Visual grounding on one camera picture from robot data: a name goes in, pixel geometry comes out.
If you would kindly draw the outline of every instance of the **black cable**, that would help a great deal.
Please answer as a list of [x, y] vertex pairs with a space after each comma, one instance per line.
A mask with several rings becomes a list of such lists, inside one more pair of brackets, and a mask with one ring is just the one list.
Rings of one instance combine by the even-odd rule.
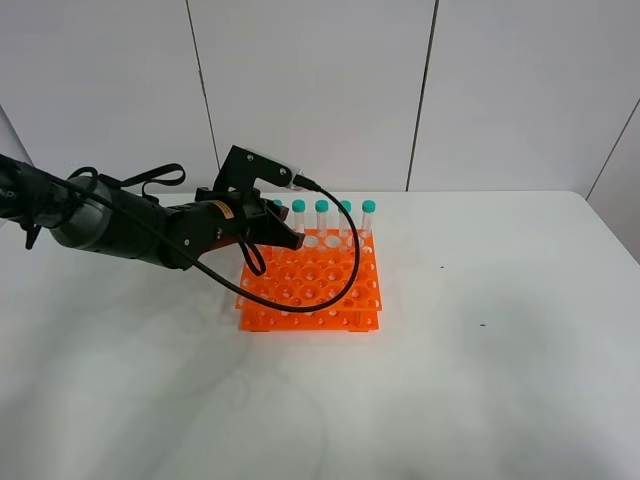
[[174, 251], [176, 251], [177, 253], [182, 255], [185, 259], [187, 259], [191, 263], [191, 265], [196, 267], [198, 270], [200, 270], [202, 273], [204, 273], [208, 277], [214, 279], [216, 282], [218, 282], [222, 286], [227, 287], [232, 292], [235, 292], [238, 295], [241, 295], [241, 296], [251, 300], [252, 302], [255, 302], [255, 303], [257, 303], [259, 305], [262, 305], [264, 307], [273, 308], [275, 310], [281, 310], [283, 312], [290, 312], [290, 313], [311, 313], [311, 312], [317, 312], [318, 310], [323, 310], [325, 308], [331, 307], [332, 305], [335, 305], [336, 303], [338, 303], [349, 292], [349, 290], [351, 289], [351, 287], [355, 283], [356, 277], [358, 275], [358, 269], [360, 267], [360, 242], [359, 242], [359, 238], [358, 238], [358, 229], [356, 228], [356, 225], [353, 222], [353, 219], [351, 218], [351, 215], [349, 214], [347, 209], [338, 201], [338, 199], [336, 199], [336, 197], [331, 195], [329, 192], [324, 190], [322, 187], [320, 187], [315, 182], [312, 182], [312, 181], [310, 181], [310, 180], [308, 180], [308, 179], [306, 179], [304, 177], [300, 177], [300, 178], [302, 178], [304, 181], [307, 182], [305, 184], [305, 187], [309, 187], [308, 188], [309, 190], [317, 191], [319, 193], [322, 193], [329, 200], [331, 200], [331, 202], [333, 202], [338, 207], [338, 210], [340, 210], [340, 212], [346, 217], [347, 221], [349, 222], [349, 226], [351, 227], [351, 233], [353, 235], [353, 242], [354, 242], [354, 248], [355, 248], [355, 257], [354, 257], [354, 263], [353, 263], [353, 270], [351, 271], [351, 276], [349, 277], [349, 280], [347, 280], [347, 283], [344, 286], [344, 288], [335, 297], [327, 300], [326, 302], [319, 303], [317, 305], [311, 305], [311, 306], [308, 306], [308, 307], [293, 307], [293, 306], [290, 306], [290, 305], [282, 305], [282, 304], [279, 304], [279, 303], [276, 303], [276, 302], [271, 302], [271, 301], [266, 300], [266, 299], [264, 299], [262, 297], [259, 297], [258, 295], [255, 295], [255, 294], [253, 294], [251, 292], [248, 292], [248, 291], [244, 290], [241, 287], [238, 287], [234, 283], [232, 283], [229, 280], [227, 280], [226, 278], [224, 278], [222, 275], [220, 275], [220, 274], [216, 273], [215, 271], [211, 270], [204, 263], [202, 263], [196, 257], [191, 255], [188, 251], [183, 249], [180, 245], [178, 245], [177, 243], [173, 242], [171, 239], [166, 237], [164, 234], [162, 234], [161, 232], [157, 231], [155, 228], [147, 225], [146, 223], [144, 223], [142, 220], [140, 220], [138, 217], [136, 217], [132, 213], [124, 210], [123, 208], [120, 208], [118, 205], [115, 205], [114, 203], [112, 203], [111, 201], [107, 200], [106, 198], [103, 198], [100, 195], [87, 190], [86, 188], [80, 187], [80, 186], [75, 185], [75, 184], [73, 184], [71, 182], [68, 182], [66, 180], [62, 180], [61, 178], [58, 178], [58, 177], [55, 177], [55, 176], [51, 175], [50, 173], [42, 172], [42, 174], [45, 175], [52, 183], [54, 183], [56, 185], [60, 185], [61, 187], [64, 187], [64, 188], [66, 188], [66, 189], [68, 189], [68, 190], [70, 190], [72, 192], [81, 194], [81, 195], [83, 195], [83, 196], [85, 196], [87, 198], [90, 198], [94, 202], [99, 203], [99, 204], [107, 207], [111, 211], [127, 217], [131, 222], [133, 222], [135, 225], [140, 227], [142, 230], [145, 230], [146, 232], [150, 233], [151, 235], [154, 235], [164, 245], [172, 248]]

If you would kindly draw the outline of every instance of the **white table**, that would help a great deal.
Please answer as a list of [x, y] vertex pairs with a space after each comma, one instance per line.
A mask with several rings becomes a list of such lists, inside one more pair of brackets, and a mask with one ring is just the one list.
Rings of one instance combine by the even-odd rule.
[[640, 478], [640, 267], [582, 198], [340, 197], [378, 204], [375, 333], [241, 332], [195, 269], [0, 229], [0, 478]]

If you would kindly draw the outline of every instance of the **test tube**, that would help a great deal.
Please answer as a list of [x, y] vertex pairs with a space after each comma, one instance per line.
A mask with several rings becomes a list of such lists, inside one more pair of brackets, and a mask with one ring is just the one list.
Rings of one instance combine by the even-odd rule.
[[373, 200], [365, 200], [362, 202], [362, 229], [360, 236], [367, 238], [371, 235], [371, 222], [373, 220], [373, 212], [376, 211], [376, 202]]
[[293, 221], [294, 221], [293, 229], [297, 233], [304, 233], [304, 210], [305, 210], [304, 200], [294, 200], [292, 208], [293, 208]]
[[318, 237], [327, 236], [327, 212], [329, 211], [329, 203], [326, 200], [318, 200], [316, 202], [316, 213], [318, 215], [318, 221], [316, 228], [318, 229]]
[[[273, 203], [275, 203], [279, 207], [282, 206], [282, 202], [280, 200], [274, 200]], [[271, 251], [273, 252], [273, 257], [274, 258], [278, 258], [278, 257], [282, 256], [282, 253], [284, 252], [284, 248], [282, 248], [282, 247], [272, 247]]]
[[[342, 200], [342, 206], [347, 210], [347, 212], [351, 213], [351, 202], [349, 200]], [[340, 212], [340, 224], [338, 234], [342, 238], [346, 238], [351, 235], [351, 227], [349, 226], [349, 222], [347, 221], [347, 217]]]

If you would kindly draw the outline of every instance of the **robotic arm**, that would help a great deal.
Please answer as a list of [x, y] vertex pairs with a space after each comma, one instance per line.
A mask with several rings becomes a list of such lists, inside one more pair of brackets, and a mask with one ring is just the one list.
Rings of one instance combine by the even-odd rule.
[[[181, 176], [172, 180], [157, 178], [172, 172], [181, 172]], [[234, 146], [213, 189], [198, 188], [193, 203], [162, 207], [155, 197], [145, 193], [148, 183], [179, 185], [184, 178], [184, 169], [170, 164], [125, 181], [98, 174], [91, 167], [81, 168], [68, 180], [62, 180], [0, 155], [0, 218], [21, 225], [27, 233], [27, 249], [33, 247], [41, 228], [46, 228], [65, 247], [166, 268], [186, 270], [195, 266], [250, 300], [289, 312], [327, 308], [353, 285], [360, 261], [355, 224], [335, 197], [299, 170]], [[241, 289], [198, 260], [203, 253], [237, 243], [249, 268], [255, 275], [262, 275], [266, 264], [256, 245], [292, 250], [302, 246], [304, 234], [292, 231], [284, 223], [288, 209], [261, 198], [254, 187], [257, 179], [279, 187], [321, 192], [346, 215], [354, 235], [354, 269], [343, 291], [331, 300], [311, 307], [276, 304]], [[140, 183], [140, 196], [123, 190]]]

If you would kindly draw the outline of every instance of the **test tube rack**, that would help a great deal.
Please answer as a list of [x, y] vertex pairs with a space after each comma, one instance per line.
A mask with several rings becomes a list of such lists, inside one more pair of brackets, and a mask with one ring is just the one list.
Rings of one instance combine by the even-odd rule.
[[[307, 236], [316, 236], [307, 229]], [[267, 264], [257, 277], [245, 265], [242, 288], [274, 302], [300, 306], [316, 305], [335, 296], [346, 285], [354, 261], [351, 236], [340, 238], [337, 229], [329, 229], [317, 247], [295, 252], [263, 247]], [[236, 308], [242, 310], [240, 329], [250, 332], [281, 330], [378, 330], [378, 312], [382, 310], [380, 282], [373, 233], [360, 241], [360, 268], [350, 291], [335, 305], [313, 313], [288, 313], [263, 307], [238, 296]]]

